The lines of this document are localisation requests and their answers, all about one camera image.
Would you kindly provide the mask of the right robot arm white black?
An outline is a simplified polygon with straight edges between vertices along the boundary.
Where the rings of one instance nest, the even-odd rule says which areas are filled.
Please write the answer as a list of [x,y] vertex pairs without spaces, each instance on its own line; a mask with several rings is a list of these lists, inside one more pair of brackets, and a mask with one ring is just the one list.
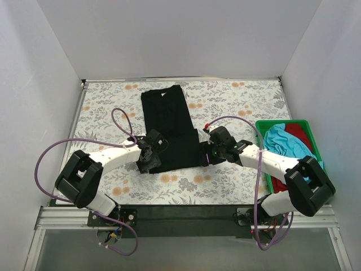
[[287,189],[256,200],[256,206],[245,217],[256,218],[268,224],[278,215],[299,212],[313,217],[336,193],[333,183],[316,159],[288,158],[260,150],[249,141],[236,141],[223,126],[207,124],[203,129],[209,135],[201,143],[200,164],[203,167],[227,161],[241,167],[253,168],[285,182]]

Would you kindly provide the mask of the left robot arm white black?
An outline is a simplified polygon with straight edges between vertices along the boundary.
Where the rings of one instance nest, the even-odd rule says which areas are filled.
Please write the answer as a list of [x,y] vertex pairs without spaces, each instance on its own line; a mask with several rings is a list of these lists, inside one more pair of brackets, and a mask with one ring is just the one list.
[[119,222],[120,206],[98,190],[101,178],[126,164],[136,164],[140,173],[148,173],[160,167],[160,154],[168,147],[168,140],[152,129],[105,150],[77,150],[56,179],[55,188],[77,208],[95,211],[106,225],[113,226]]

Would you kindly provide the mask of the black t shirt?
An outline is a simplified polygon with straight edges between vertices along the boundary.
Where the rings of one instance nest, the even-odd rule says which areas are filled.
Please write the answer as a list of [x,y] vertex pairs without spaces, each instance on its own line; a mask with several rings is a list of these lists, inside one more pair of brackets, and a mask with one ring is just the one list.
[[188,111],[179,85],[149,90],[141,94],[146,131],[154,129],[166,140],[166,150],[159,154],[161,165],[150,174],[200,166],[199,134]]

